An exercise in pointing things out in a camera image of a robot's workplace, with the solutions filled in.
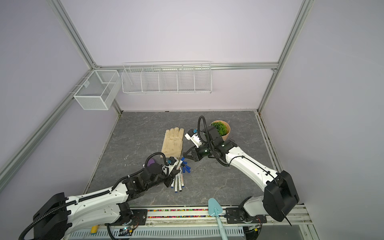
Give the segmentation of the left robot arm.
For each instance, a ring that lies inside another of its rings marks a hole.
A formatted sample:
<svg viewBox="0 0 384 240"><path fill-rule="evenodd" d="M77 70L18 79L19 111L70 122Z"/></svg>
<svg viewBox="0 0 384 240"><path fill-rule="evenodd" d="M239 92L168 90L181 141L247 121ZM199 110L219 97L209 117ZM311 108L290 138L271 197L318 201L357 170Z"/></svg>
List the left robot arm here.
<svg viewBox="0 0 384 240"><path fill-rule="evenodd" d="M19 239L24 240L27 233L33 231L35 240L60 240L96 225L128 223L133 217L129 201L159 184L169 187L179 172L175 165L152 163L103 190L71 197L55 194L34 214L32 223L21 232Z"/></svg>

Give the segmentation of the white marker pen one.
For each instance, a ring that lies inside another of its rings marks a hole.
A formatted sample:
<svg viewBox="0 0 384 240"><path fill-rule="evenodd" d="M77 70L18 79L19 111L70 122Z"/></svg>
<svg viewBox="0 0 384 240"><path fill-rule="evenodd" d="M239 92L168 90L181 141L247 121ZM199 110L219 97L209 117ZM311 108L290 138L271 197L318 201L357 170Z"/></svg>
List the white marker pen one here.
<svg viewBox="0 0 384 240"><path fill-rule="evenodd" d="M174 170L176 171L181 171L181 168L182 168L182 161L181 161L181 158L178 160L178 162L176 163L176 165L174 166Z"/></svg>

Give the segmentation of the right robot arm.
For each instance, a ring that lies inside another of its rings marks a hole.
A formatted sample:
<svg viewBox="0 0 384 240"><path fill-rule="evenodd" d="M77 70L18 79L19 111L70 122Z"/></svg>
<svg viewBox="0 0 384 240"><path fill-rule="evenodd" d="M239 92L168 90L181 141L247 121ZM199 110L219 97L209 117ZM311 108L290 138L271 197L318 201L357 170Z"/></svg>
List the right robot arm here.
<svg viewBox="0 0 384 240"><path fill-rule="evenodd" d="M269 215L282 222L298 204L300 198L288 172L278 172L259 163L235 142L223 140L215 127L189 130L185 137L194 147L183 153L184 158L195 162L213 158L225 167L235 167L263 191L263 196L248 197L240 203L240 220L250 222L258 215Z"/></svg>

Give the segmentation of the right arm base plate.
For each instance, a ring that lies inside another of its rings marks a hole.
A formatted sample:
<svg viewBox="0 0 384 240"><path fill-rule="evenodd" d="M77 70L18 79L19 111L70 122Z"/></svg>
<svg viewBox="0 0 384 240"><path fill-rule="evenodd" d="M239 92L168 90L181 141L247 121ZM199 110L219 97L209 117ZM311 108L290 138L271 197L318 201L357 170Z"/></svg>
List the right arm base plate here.
<svg viewBox="0 0 384 240"><path fill-rule="evenodd" d="M250 216L245 210L239 207L225 209L225 218L228 224L264 224L267 223L265 215Z"/></svg>

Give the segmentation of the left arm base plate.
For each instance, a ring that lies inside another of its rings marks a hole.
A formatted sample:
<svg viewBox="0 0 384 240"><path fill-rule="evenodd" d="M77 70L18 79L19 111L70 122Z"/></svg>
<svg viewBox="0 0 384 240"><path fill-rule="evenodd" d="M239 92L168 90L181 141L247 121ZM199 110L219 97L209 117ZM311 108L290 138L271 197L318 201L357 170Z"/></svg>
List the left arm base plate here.
<svg viewBox="0 0 384 240"><path fill-rule="evenodd" d="M142 226L146 223L148 210L133 209L122 211L119 214L118 219L109 224L110 226Z"/></svg>

